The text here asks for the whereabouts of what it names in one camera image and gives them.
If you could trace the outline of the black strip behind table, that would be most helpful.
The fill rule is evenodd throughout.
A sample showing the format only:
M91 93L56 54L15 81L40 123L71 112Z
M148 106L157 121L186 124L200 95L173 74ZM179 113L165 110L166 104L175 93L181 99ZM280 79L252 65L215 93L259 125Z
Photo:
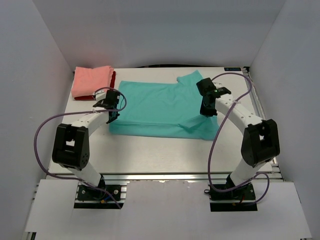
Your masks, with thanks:
M137 66L136 68L227 68L240 71L242 68L238 66L212 66L212 65L195 65L195 64L151 64Z

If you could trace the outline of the aluminium front rail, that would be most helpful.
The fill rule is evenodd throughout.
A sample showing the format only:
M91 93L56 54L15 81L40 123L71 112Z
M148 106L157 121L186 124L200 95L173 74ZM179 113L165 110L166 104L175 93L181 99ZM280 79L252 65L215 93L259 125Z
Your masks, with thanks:
M227 178L228 173L216 173L211 175L213 181L222 181ZM267 172L267 175L271 181L283 181L280 172ZM58 174L59 177L74 177L72 174ZM207 180L207 174L104 174L104 179L107 181L133 181L133 180ZM266 176L260 174L258 179L266 179Z

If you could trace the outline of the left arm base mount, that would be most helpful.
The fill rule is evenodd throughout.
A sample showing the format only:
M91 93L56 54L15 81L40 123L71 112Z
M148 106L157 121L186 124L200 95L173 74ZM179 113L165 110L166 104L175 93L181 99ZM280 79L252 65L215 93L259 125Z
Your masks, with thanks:
M122 208L125 203L126 186L121 184L105 184L105 189ZM118 205L107 193L95 190L85 184L79 184L73 207L75 209L119 210Z

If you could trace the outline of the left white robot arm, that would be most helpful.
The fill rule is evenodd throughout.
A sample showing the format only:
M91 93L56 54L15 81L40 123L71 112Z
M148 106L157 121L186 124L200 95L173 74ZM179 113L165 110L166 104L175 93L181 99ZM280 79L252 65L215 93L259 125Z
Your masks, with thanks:
M52 161L71 171L85 183L104 189L103 176L89 163L90 136L103 124L110 124L118 118L118 104L121 94L109 89L98 92L98 100L92 110L80 119L58 125L52 152Z

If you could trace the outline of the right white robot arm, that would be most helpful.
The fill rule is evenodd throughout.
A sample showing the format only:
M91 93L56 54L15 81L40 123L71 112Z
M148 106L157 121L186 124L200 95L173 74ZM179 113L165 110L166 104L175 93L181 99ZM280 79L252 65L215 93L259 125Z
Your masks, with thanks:
M277 123L273 119L262 119L234 98L226 87L216 87L210 78L196 84L202 96L200 114L205 117L224 115L222 124L230 120L241 132L241 160L227 177L223 192L231 192L247 185L267 162L280 154Z

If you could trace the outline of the folded pink t-shirt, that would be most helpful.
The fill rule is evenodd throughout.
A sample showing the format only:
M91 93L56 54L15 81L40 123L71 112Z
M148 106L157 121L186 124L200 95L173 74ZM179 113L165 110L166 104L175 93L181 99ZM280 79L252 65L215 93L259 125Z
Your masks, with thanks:
M101 66L96 68L75 68L71 96L75 98L92 96L94 92L102 87L109 87L114 68Z

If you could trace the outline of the folded red t-shirt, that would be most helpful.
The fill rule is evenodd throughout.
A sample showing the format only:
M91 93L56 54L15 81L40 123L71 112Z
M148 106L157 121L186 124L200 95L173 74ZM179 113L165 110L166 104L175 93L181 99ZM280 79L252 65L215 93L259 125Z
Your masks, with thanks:
M113 72L111 80L110 80L109 86L111 88L115 87L115 81L116 81L116 71ZM84 95L84 96L75 97L74 99L76 101L93 101L93 100L95 100L95 96L94 95Z

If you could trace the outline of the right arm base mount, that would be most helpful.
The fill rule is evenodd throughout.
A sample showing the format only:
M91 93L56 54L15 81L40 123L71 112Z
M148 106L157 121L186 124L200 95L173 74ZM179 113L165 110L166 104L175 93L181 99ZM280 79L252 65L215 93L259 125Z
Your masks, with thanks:
M218 192L210 186L204 194L209 197L210 211L219 212L256 212L256 195L251 183L228 192Z

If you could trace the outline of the teal t-shirt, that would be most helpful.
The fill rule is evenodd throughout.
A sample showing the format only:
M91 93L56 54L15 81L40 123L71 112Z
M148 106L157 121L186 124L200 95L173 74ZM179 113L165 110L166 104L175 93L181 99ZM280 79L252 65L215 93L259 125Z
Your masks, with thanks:
M216 116L200 114L202 96L196 86L203 79L196 70L176 83L122 81L119 91L127 105L109 124L114 135L201 139L212 141L219 129Z

